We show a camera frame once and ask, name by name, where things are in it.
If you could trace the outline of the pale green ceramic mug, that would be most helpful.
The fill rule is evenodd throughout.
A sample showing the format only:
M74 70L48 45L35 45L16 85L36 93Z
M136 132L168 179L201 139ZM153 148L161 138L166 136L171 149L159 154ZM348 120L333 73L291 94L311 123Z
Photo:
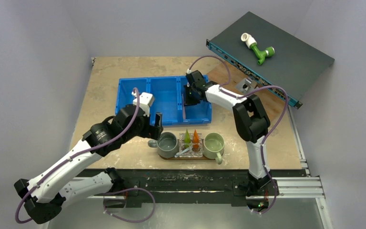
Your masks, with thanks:
M220 134L209 133L203 140L203 155L220 165L223 161L224 146L224 138Z

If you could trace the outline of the brown oval wooden tray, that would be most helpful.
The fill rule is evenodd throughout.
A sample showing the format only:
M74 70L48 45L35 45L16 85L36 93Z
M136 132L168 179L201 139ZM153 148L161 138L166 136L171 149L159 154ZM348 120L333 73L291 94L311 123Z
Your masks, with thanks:
M174 161L174 160L184 160L184 161L210 160L209 158L207 158L205 156L201 156L201 157L171 157L171 158L165 158L165 157L161 156L161 159L169 160L169 161Z

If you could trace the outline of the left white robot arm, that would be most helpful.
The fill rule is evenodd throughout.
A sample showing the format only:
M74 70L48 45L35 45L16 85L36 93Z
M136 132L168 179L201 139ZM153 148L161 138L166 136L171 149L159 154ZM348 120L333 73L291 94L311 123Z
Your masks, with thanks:
M157 140L163 131L162 114L155 114L151 123L147 105L128 104L116 115L94 124L65 156L32 179L19 179L14 188L21 198L15 221L23 224L20 210L28 220L44 224L59 215L63 208L90 196L139 192L128 187L113 167L78 182L74 178L89 165L115 151L138 136Z

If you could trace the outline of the orange toothpaste tube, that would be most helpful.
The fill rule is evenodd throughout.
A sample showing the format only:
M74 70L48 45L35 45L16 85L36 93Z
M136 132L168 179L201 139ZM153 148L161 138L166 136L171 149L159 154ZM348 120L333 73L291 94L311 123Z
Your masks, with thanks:
M198 151L199 146L200 146L200 138L199 138L199 135L198 135L198 133L197 133L196 130L194 130L194 133L193 133L193 141L192 141L192 144L193 144L193 149L195 151Z

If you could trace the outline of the green toothpaste tube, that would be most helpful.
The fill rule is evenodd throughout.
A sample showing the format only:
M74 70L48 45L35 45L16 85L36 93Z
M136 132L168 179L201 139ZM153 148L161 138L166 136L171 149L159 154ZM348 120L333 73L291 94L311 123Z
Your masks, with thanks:
M184 148L188 148L191 145L191 137L188 132L188 129L186 129L186 131L185 131L185 136L184 136L183 142L184 142Z

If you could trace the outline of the blue plastic bin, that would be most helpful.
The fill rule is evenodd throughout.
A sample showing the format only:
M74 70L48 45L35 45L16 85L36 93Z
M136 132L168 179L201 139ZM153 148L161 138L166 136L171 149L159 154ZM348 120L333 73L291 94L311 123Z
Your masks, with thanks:
M185 106L186 119L182 118L182 94L187 84L185 76L121 78L118 83L118 92L115 112L127 104L131 104L133 88L140 93L153 94L155 100L150 108L151 124L154 124L156 112L163 115L163 126L176 125L203 125L212 121L212 105L200 102L194 106Z

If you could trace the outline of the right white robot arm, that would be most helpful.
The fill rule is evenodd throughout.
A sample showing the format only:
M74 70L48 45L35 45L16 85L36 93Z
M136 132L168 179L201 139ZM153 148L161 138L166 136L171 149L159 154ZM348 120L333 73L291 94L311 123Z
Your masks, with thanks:
M187 70L185 78L186 106L209 102L233 113L236 131L247 147L248 191L254 194L262 193L271 181L264 143L271 123L260 98L256 95L243 97L225 90L218 83L207 81L198 70Z

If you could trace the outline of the clear acrylic holder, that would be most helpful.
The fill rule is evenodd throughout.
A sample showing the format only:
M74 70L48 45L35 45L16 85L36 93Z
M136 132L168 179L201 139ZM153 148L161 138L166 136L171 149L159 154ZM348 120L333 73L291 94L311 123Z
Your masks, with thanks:
M203 156L203 136L201 133L198 133L199 135L199 138L200 138L200 146L199 146L199 149L198 151L195 151L193 148L191 151L185 153L185 154L182 154L180 157L201 157ZM179 152L181 152L182 150L184 150L184 136L185 136L185 133L180 133L179 134L179 137L178 137L178 140L179 140ZM192 144L192 141L193 141L193 134L190 134L190 137L191 137L191 146L193 145Z

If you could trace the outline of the grey ceramic mug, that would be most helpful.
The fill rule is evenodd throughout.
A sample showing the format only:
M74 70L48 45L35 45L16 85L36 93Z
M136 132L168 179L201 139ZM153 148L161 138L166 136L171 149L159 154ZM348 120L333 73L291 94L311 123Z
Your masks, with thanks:
M179 152L179 142L175 134L163 132L158 140L149 140L148 146L157 149L159 156L172 158Z

